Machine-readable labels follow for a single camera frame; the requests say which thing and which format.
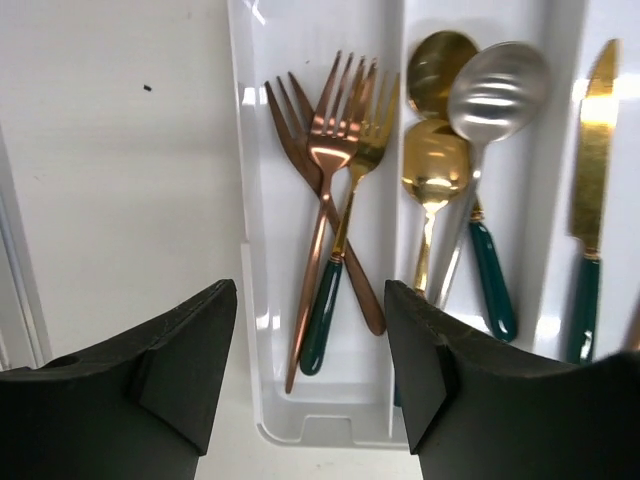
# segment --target green handle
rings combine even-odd
[[[469,230],[489,314],[489,328],[498,340],[510,342],[518,335],[518,325],[511,306],[509,291],[502,276],[496,247],[489,230],[482,222],[469,222]]]
[[[400,400],[400,392],[398,391],[397,385],[393,386],[393,406],[394,407],[402,406],[402,401]]]
[[[580,365],[591,363],[596,340],[599,290],[600,260],[582,257],[569,327],[567,362]]]
[[[318,289],[318,296],[313,304],[311,319],[307,334],[302,342],[300,353],[300,370],[305,375],[315,375],[322,367],[324,353],[327,349],[327,338],[336,305],[340,274],[342,273],[342,258],[331,257],[322,274],[322,281]]]

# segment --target spoon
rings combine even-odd
[[[448,124],[436,126],[434,133],[456,135]],[[469,219],[469,233],[480,273],[489,328],[498,340],[511,342],[518,335],[518,324],[493,238],[483,220],[484,211],[476,196],[473,212]]]
[[[419,115],[429,119],[434,133],[456,135],[449,125],[449,93],[462,67],[477,53],[478,48],[469,37],[454,31],[434,33],[413,53],[407,68],[409,103]],[[484,212],[476,197],[468,225],[487,323],[494,337],[510,342],[517,336],[517,323],[495,245],[483,220]]]
[[[469,37],[451,30],[428,36],[411,55],[407,93],[411,108],[425,119],[449,121],[447,101],[456,76],[478,53]]]
[[[448,102],[451,126],[471,143],[472,175],[449,264],[435,301],[444,309],[473,211],[484,151],[533,120],[549,90],[549,67],[542,55],[521,42],[499,43],[481,51],[460,70]]]
[[[433,133],[433,124],[413,126],[404,140],[402,185],[422,205],[426,221],[413,288],[424,295],[429,275],[429,251],[436,213],[458,196],[469,182],[467,142]]]

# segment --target fork tines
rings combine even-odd
[[[311,123],[311,135],[323,135],[357,140],[360,133],[360,124],[362,123],[367,105],[369,104],[369,100],[372,95],[375,75],[377,72],[377,61],[375,59],[373,60],[371,67],[369,68],[369,72],[365,77],[365,58],[362,57],[360,59],[351,88],[349,88],[348,98],[343,105],[342,116],[338,117],[342,97],[344,96],[349,83],[349,71],[351,69],[351,64],[353,63],[353,56],[353,53],[351,53],[347,58],[344,72],[340,78],[338,91],[333,99],[331,114],[329,115],[329,118],[326,118],[336,75],[338,73],[338,67],[342,57],[341,51],[337,53]]]
[[[396,74],[393,81],[393,86],[389,94],[389,98],[385,105],[385,97],[387,96],[387,77],[389,72],[384,72],[382,76],[382,82],[378,89],[378,101],[376,102],[375,113],[372,113],[372,105],[374,103],[374,94],[371,93],[367,109],[362,120],[362,131],[360,137],[370,137],[372,139],[381,139],[386,141],[391,134],[393,127],[393,118],[395,115],[396,106],[398,104],[398,95],[400,91],[400,75]],[[372,85],[375,85],[375,74],[373,76]]]

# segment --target silver spoon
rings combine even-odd
[[[471,143],[472,175],[464,193],[453,251],[440,289],[437,308],[444,309],[466,237],[476,189],[482,175],[484,151],[525,127],[549,91],[549,67],[533,47],[521,42],[499,43],[482,50],[460,70],[449,94],[451,126]]]

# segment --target cutlery tray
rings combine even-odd
[[[603,221],[600,309],[595,357],[619,350],[640,286],[640,202],[634,201],[640,151],[632,0],[228,0],[246,241],[241,246],[255,422],[283,445],[407,448],[401,409],[393,406],[393,367],[386,335],[373,336],[346,273],[341,282],[320,373],[301,372],[291,395],[284,378],[318,201],[290,164],[276,136],[263,84],[292,71],[312,104],[337,50],[377,56],[401,73],[396,129],[382,164],[358,188],[349,239],[382,302],[386,279],[411,284],[422,209],[400,183],[403,136],[419,121],[406,98],[406,65],[418,43],[458,30],[478,45],[519,40],[547,58],[552,91],[536,120],[487,149],[479,188],[512,302],[514,345],[560,358],[580,246],[569,235],[578,109],[591,66],[605,42],[622,39],[618,126]],[[333,184],[339,209],[348,171]],[[438,214],[431,273],[452,241],[460,215],[454,201]],[[324,243],[326,260],[333,234]],[[446,311],[488,332],[479,278],[467,241]]]

